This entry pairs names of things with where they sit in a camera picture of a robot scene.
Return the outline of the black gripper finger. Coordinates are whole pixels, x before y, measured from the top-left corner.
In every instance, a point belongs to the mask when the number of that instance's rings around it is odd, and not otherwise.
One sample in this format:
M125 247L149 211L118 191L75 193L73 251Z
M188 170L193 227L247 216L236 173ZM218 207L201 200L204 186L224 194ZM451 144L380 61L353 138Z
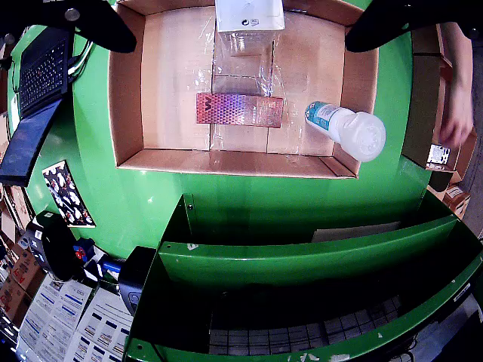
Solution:
M107 1L2 1L1 38L17 41L28 26L76 32L118 53L130 53L136 37Z
M346 34L346 48L355 53L371 51L406 32L450 22L467 38L481 40L482 2L374 0Z

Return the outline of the person's bare hand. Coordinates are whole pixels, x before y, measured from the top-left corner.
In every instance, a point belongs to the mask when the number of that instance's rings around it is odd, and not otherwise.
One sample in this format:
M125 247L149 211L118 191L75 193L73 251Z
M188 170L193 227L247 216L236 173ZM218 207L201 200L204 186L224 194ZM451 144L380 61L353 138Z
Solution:
M471 109L451 109L441 125L439 141L448 148L458 147L466 141L472 128L473 117Z

